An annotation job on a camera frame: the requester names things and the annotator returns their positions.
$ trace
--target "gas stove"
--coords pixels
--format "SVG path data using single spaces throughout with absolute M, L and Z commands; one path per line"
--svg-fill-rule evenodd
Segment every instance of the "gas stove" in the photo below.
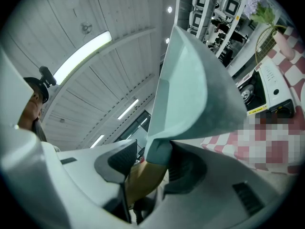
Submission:
M 291 118 L 295 113 L 289 88 L 277 66 L 267 59 L 251 77 L 237 85 L 247 114 L 264 112 L 278 118 Z

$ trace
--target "light fixture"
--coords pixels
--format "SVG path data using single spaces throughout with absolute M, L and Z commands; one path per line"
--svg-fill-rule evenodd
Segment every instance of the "light fixture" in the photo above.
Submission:
M 134 107 L 135 106 L 135 104 L 137 103 L 139 101 L 139 99 L 137 99 L 136 101 L 134 101 L 133 103 L 132 103 L 132 105 L 130 105 L 129 107 L 128 107 L 128 109 L 126 109 L 125 111 L 124 111 L 124 113 L 123 114 L 121 114 L 120 116 L 119 116 L 119 120 L 121 120 L 122 119 L 122 117 L 128 112 L 128 111 L 130 111 L 130 109 L 132 108 L 132 107 Z
M 95 147 L 95 145 L 97 145 L 98 142 L 99 142 L 104 136 L 105 136 L 105 135 L 101 135 L 101 136 L 94 142 L 94 144 L 92 144 L 92 146 L 91 146 L 90 148 Z
M 143 120 L 143 122 L 141 123 L 141 125 L 143 125 L 143 123 L 144 123 L 145 121 L 147 121 L 147 118 L 146 118 L 145 120 Z
M 111 40 L 110 32 L 106 31 L 83 45 L 79 50 L 72 54 L 54 74 L 57 84 L 60 85 L 77 65 Z

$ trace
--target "vase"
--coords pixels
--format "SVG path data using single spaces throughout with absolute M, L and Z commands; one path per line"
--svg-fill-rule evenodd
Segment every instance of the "vase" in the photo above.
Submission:
M 272 36 L 275 42 L 277 43 L 279 49 L 281 50 L 281 54 L 284 55 L 288 60 L 294 59 L 295 52 L 288 44 L 287 40 L 282 35 L 282 33 L 279 31 L 274 31 Z

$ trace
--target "ceiling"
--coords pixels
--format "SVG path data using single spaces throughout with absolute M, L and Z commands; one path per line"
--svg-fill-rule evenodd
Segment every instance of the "ceiling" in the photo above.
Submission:
M 42 123 L 61 151 L 113 142 L 154 98 L 160 55 L 166 52 L 175 0 L 22 0 L 0 35 L 0 43 L 23 77 L 55 74 L 80 47 L 104 31 L 112 41 L 60 85 L 49 88 Z M 166 8 L 170 4 L 173 12 Z M 82 23 L 92 25 L 88 34 Z M 139 102 L 121 120 L 127 107 Z

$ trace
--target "person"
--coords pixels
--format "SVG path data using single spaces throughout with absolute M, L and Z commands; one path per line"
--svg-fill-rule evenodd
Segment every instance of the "person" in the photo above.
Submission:
M 21 114 L 18 126 L 19 128 L 32 131 L 42 142 L 46 142 L 47 138 L 41 126 L 40 116 L 42 105 L 49 98 L 48 90 L 37 78 L 25 77 L 24 80 L 33 89 L 34 93 Z M 54 146 L 54 148 L 56 152 L 60 151 L 58 147 Z
M 225 34 L 228 33 L 228 31 L 230 29 L 229 26 L 221 23 L 221 21 L 219 21 L 219 20 L 212 20 L 211 22 L 214 26 L 217 27 L 215 29 L 215 32 L 218 32 L 218 30 L 222 30 Z M 244 45 L 247 41 L 247 38 L 243 37 L 241 34 L 237 33 L 236 31 L 233 32 L 231 39 L 234 41 L 237 41 L 237 42 L 241 42 L 242 45 Z

